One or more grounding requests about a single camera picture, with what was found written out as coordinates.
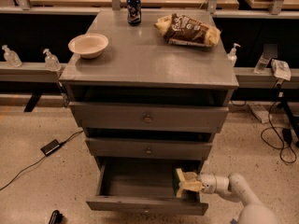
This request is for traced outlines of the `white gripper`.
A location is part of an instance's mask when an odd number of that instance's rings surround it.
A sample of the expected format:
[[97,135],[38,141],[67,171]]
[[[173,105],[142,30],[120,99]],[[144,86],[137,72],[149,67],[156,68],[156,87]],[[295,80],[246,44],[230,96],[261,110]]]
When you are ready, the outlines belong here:
[[195,172],[186,172],[184,177],[187,181],[181,181],[179,187],[181,189],[212,194],[215,192],[217,187],[216,176],[211,174],[200,174]]

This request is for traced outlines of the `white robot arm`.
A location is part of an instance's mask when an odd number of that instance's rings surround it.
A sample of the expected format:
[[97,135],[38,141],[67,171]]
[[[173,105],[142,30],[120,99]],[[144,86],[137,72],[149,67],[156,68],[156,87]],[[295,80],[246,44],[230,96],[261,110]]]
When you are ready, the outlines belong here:
[[230,173],[228,176],[214,174],[197,174],[176,170],[175,185],[177,198],[182,196],[184,190],[202,192],[205,194],[218,194],[230,202],[242,202],[237,224],[280,224],[275,213],[267,208],[250,188],[245,177],[239,173]]

